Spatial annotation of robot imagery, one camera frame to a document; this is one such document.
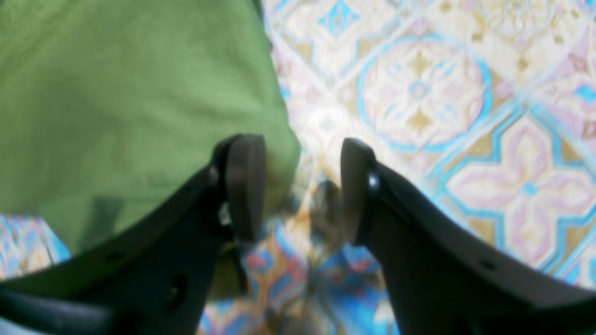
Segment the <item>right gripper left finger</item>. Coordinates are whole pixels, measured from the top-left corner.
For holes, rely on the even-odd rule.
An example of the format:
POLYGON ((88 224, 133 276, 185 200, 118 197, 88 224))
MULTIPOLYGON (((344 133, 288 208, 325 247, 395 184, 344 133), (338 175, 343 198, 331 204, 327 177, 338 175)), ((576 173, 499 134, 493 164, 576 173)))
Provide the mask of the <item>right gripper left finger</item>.
POLYGON ((219 142, 159 208, 68 261, 1 284, 3 335, 193 335, 217 262, 263 223, 262 135, 219 142))

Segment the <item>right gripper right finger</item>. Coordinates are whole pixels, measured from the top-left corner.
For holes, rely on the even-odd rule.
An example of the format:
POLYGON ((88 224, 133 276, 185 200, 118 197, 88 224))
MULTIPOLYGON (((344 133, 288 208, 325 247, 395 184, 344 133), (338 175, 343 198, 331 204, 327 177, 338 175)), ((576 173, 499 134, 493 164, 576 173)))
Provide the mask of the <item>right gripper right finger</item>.
POLYGON ((341 148, 344 227, 379 262, 403 335, 593 335, 595 292, 468 233, 364 142, 341 148))

